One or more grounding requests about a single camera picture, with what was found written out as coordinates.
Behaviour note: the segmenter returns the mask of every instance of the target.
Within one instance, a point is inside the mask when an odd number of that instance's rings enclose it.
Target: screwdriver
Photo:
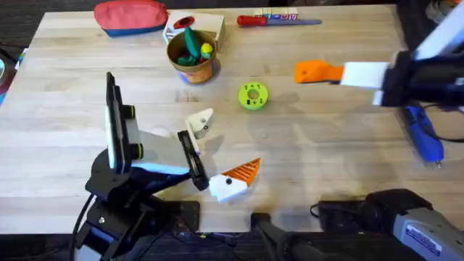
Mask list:
[[[252,17],[239,15],[237,23],[240,26],[268,26],[268,25],[319,25],[322,20],[277,20],[266,17]]]

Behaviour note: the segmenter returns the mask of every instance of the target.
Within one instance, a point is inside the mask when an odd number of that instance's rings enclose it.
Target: black knob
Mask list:
[[[142,144],[129,144],[129,155],[132,160],[140,160],[144,157]]]
[[[136,108],[133,105],[123,105],[123,117],[126,120],[132,120],[136,117]]]

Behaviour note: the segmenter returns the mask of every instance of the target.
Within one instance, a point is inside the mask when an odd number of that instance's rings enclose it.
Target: white plastic block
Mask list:
[[[216,45],[219,50],[220,45],[224,39],[225,34],[225,23],[224,23],[224,16],[218,14],[202,14],[197,12],[186,12],[186,11],[178,11],[173,10],[169,14],[169,18],[167,19],[165,29],[162,32],[162,36],[167,43],[169,43],[170,39],[176,36],[179,33],[182,33],[185,29],[174,29],[174,23],[177,22],[179,19],[184,17],[194,17],[195,21],[190,26],[193,30],[202,30],[210,33],[213,38],[216,40]]]
[[[219,203],[228,201],[247,191],[248,186],[245,181],[240,181],[225,175],[216,175],[210,179],[210,193]]]
[[[381,88],[388,62],[345,62],[340,85]]]
[[[187,117],[186,126],[192,144],[194,145],[195,152],[200,155],[200,148],[197,139],[203,138],[214,120],[213,109],[205,109]]]

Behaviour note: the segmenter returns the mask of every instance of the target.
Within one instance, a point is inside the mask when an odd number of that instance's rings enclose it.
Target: orange object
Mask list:
[[[257,158],[252,160],[251,162],[245,163],[238,167],[233,168],[232,170],[228,170],[224,172],[222,175],[236,178],[240,181],[245,181],[248,186],[250,186],[260,168],[261,158]]]
[[[295,66],[295,83],[314,83],[341,80],[343,67],[331,66],[321,60],[298,62]]]

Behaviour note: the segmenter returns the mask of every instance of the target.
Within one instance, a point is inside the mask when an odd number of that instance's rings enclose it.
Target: red screwdriver handle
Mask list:
[[[251,17],[248,15],[239,15],[237,23],[240,26],[266,26],[268,24],[266,17]]]

